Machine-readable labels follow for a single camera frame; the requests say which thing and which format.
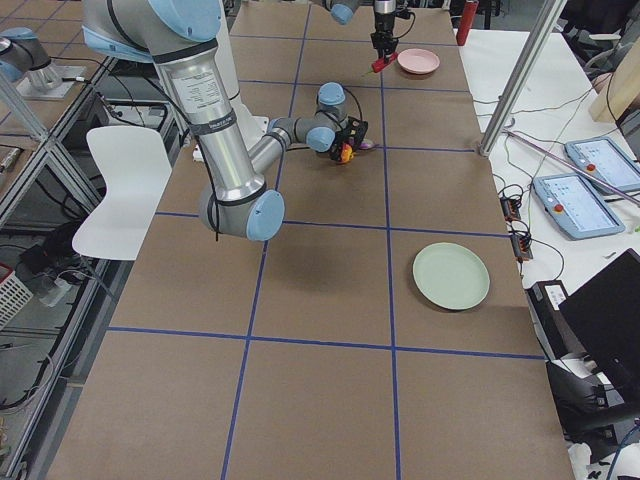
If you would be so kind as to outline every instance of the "green plate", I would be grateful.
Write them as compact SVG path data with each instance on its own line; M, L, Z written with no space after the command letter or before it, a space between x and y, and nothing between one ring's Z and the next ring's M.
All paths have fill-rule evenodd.
M455 243L434 243L413 261L413 278L422 294L436 305L466 310L489 292L489 272L480 258Z

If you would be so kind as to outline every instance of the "small yellow object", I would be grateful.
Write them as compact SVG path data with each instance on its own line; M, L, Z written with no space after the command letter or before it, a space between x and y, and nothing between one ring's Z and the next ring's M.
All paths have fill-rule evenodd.
M340 152L340 164L344 165L349 163L353 158L353 148L348 143L342 146L342 152Z

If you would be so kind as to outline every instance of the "computer monitor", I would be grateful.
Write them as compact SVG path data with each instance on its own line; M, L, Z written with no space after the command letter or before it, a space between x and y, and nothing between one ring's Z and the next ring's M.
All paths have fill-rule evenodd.
M640 255L626 250L560 311L625 402L640 401Z

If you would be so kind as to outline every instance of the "storage basket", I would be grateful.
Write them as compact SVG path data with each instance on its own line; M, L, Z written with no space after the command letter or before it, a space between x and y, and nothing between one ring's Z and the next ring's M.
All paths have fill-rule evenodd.
M13 268L0 263L0 330L33 298Z

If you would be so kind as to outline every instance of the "plate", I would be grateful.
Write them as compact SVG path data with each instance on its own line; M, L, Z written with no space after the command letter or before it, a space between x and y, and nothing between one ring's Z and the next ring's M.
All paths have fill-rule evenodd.
M434 243L413 261L413 278L422 294L450 310L475 307L489 293L489 272L480 258L456 243Z
M410 48L400 52L398 63L409 73L431 73L440 66L440 59L430 50Z

